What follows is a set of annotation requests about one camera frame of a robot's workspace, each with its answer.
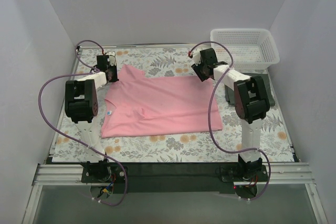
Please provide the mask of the pink t shirt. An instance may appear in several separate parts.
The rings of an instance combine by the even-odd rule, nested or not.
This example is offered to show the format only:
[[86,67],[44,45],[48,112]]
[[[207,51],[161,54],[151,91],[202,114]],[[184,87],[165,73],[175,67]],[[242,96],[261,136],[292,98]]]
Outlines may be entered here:
[[[208,131],[212,80],[197,76],[147,78],[124,65],[108,90],[101,136],[152,136]],[[212,130],[222,130],[217,102],[211,109]]]

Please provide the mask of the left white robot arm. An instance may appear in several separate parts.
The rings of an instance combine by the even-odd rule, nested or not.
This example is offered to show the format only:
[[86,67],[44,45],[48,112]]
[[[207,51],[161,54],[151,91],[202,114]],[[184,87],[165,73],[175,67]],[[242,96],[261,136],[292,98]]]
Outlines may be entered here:
[[100,182],[111,178],[112,170],[104,157],[104,148],[98,136],[97,115],[99,111],[97,89],[110,82],[118,81],[116,54],[109,52],[97,56],[98,73],[65,85],[65,113],[77,127],[81,141],[87,145],[84,168],[87,174]]

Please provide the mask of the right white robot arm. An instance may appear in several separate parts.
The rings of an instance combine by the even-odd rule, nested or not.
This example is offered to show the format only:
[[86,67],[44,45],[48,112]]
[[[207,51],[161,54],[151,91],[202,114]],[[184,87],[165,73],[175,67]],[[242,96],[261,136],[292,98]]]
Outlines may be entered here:
[[260,152],[261,127],[270,103],[261,76],[251,77],[234,70],[231,65],[216,57],[215,50],[208,48],[199,52],[188,52],[188,57],[193,60],[192,69],[205,81],[209,78],[216,81],[208,106],[208,127],[211,137],[211,109],[213,98],[220,83],[233,90],[235,111],[241,120],[242,149],[240,151],[223,152],[238,155],[238,176],[242,180],[251,180],[262,168],[262,153]]

